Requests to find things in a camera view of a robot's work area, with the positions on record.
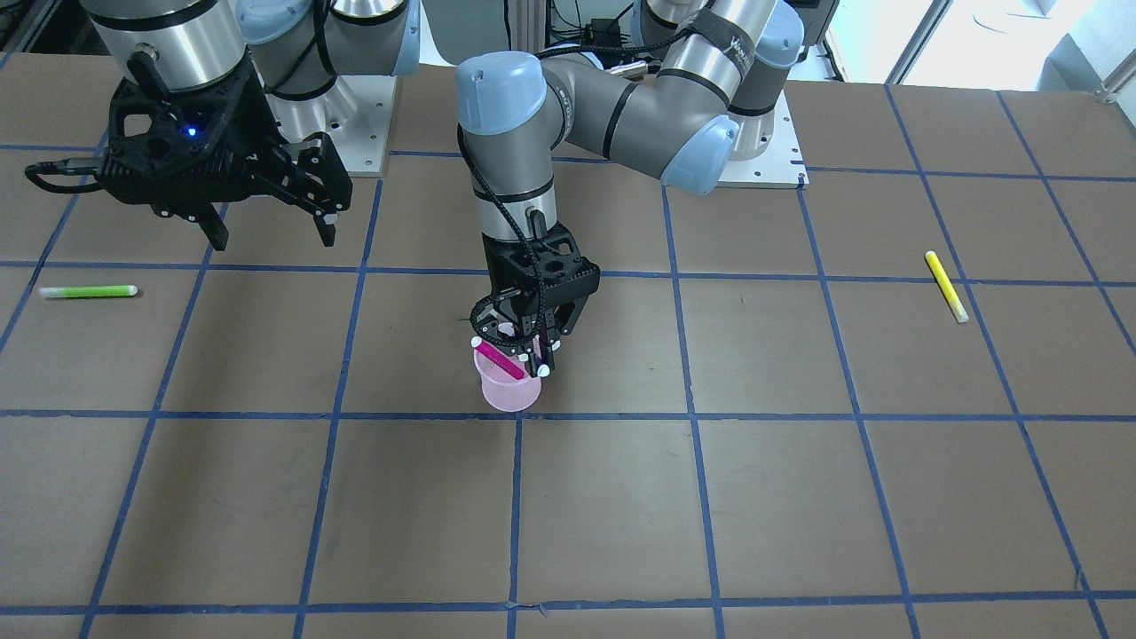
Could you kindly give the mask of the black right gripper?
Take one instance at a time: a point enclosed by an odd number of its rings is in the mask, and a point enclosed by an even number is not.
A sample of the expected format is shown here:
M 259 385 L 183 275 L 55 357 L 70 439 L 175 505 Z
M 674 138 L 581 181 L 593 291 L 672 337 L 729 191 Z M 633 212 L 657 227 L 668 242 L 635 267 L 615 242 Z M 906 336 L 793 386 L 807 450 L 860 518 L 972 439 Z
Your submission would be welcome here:
M 276 128 L 252 63 L 187 91 L 174 91 L 154 63 L 127 64 L 109 107 L 110 135 L 97 183 L 127 205 L 181 216 L 215 251 L 229 232 L 216 202 L 272 194 L 312 216 L 332 247 L 353 185 L 334 140 L 316 132 L 287 142 Z

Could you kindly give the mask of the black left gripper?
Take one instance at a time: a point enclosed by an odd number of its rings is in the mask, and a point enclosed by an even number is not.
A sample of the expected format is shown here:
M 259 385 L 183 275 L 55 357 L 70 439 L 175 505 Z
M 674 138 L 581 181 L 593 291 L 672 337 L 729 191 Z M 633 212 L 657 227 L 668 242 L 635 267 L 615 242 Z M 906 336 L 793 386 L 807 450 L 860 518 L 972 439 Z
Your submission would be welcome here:
M 475 337 L 498 349 L 523 349 L 525 335 L 531 337 L 526 372 L 536 379 L 551 376 L 557 345 L 573 332 L 588 296 L 599 290 L 601 269 L 580 254 L 563 224 L 529 241 L 531 249 L 487 235 L 482 240 L 492 292 L 470 309 Z

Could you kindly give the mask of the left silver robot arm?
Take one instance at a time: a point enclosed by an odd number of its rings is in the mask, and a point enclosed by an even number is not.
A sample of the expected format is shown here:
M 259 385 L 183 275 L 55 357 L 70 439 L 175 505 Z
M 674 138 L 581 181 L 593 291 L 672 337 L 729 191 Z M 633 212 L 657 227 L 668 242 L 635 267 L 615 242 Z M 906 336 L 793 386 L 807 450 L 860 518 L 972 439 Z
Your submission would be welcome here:
M 643 34 L 670 28 L 650 84 L 613 74 L 599 48 L 479 53 L 456 70 L 457 141 L 477 200 L 491 294 L 475 347 L 545 377 L 601 272 L 557 218 L 556 146 L 571 143 L 662 185 L 705 194 L 771 114 L 807 26 L 786 1 L 644 1 Z

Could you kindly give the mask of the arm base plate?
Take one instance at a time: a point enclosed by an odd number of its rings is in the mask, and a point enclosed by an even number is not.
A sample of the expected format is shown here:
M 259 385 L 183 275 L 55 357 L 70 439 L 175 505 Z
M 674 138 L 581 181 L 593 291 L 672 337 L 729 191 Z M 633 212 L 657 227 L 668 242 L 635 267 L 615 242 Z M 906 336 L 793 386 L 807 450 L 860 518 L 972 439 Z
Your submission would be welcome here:
M 728 116 L 738 123 L 740 130 L 718 186 L 795 189 L 810 183 L 785 94 L 778 96 L 770 113 Z
M 300 143 L 317 132 L 332 138 L 352 177 L 381 177 L 396 101 L 393 76 L 340 76 L 328 90 L 309 99 L 268 96 L 279 133 Z

